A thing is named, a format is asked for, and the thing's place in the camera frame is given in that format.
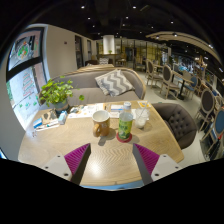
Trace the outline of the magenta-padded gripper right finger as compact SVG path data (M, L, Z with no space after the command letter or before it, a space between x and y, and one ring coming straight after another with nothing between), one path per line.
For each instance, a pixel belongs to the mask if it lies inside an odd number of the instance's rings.
M133 144L132 152L144 185L181 170L181 167L167 154L158 155L136 143Z

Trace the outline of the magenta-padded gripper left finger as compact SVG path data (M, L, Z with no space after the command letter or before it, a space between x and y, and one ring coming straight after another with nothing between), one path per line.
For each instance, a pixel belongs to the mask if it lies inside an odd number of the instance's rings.
M65 156L57 154L42 166L45 171L79 185L81 183L89 156L91 144L87 143L74 149Z

